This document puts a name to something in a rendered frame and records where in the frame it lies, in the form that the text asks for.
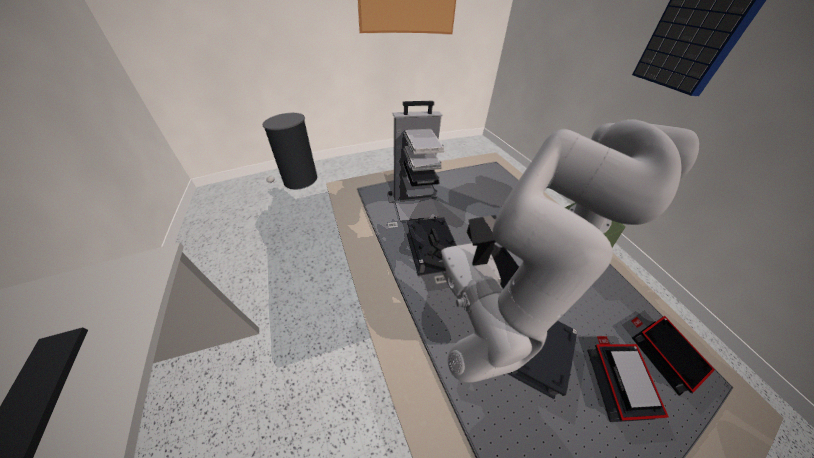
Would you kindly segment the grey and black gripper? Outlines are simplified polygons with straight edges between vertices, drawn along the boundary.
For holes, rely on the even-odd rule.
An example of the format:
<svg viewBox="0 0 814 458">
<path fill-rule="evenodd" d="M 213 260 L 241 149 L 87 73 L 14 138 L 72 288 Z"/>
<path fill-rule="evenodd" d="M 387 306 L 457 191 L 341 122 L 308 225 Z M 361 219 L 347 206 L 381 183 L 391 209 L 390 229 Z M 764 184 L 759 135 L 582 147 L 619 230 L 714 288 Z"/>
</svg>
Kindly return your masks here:
<svg viewBox="0 0 814 458">
<path fill-rule="evenodd" d="M 473 266 L 472 262 L 477 246 L 473 246 L 471 243 L 446 248 L 439 244 L 439 238 L 434 228 L 431 228 L 428 239 L 431 248 L 427 252 L 424 266 L 441 270 L 447 284 L 457 299 L 462 298 L 463 293 L 478 282 L 493 279 L 501 283 L 500 275 L 493 259 L 501 250 L 497 245 L 494 245 L 491 252 L 492 255 L 490 255 L 487 264 Z M 441 260 L 433 260 L 434 255 Z"/>
</svg>

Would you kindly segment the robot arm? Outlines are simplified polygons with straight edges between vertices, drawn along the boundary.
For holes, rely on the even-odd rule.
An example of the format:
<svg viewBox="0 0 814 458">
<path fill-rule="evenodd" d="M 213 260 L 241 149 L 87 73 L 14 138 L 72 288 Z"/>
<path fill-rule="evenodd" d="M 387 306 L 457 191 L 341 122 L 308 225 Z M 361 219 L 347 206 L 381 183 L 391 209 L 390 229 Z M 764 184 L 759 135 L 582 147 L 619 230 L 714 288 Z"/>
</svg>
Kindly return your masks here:
<svg viewBox="0 0 814 458">
<path fill-rule="evenodd" d="M 456 300 L 475 331 L 451 348 L 452 375 L 477 382 L 532 359 L 548 329 L 609 266 L 603 233 L 611 222 L 659 217 L 698 152 L 694 131 L 640 120 L 603 124 L 591 139 L 568 129 L 549 135 L 498 216 L 469 220 L 473 266 L 488 263 L 496 242 L 523 262 L 504 289 L 484 280 Z M 544 196 L 546 188 L 577 204 L 564 208 Z"/>
</svg>

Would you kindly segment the white microplate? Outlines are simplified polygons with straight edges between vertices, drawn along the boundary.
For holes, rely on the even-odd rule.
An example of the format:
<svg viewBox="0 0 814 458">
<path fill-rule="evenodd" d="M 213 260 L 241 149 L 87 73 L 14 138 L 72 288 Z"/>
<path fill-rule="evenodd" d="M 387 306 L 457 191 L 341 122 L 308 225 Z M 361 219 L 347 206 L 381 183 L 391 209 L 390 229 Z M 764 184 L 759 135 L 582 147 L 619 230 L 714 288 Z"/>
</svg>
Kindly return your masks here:
<svg viewBox="0 0 814 458">
<path fill-rule="evenodd" d="M 405 146 L 404 151 L 409 160 L 412 171 L 442 169 L 441 163 L 435 153 L 413 154 L 413 152 L 408 150 L 408 146 Z"/>
</svg>

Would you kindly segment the black microplate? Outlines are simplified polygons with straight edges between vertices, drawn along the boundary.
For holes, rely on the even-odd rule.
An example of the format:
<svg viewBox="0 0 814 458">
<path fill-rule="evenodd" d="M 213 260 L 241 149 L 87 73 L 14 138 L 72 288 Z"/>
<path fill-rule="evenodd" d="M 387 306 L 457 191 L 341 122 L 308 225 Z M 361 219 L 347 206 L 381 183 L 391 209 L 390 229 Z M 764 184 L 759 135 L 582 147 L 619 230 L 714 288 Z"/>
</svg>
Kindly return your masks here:
<svg viewBox="0 0 814 458">
<path fill-rule="evenodd" d="M 407 161 L 404 161 L 403 164 L 412 187 L 435 185 L 440 183 L 434 170 L 412 171 L 412 169 L 409 168 Z"/>
</svg>

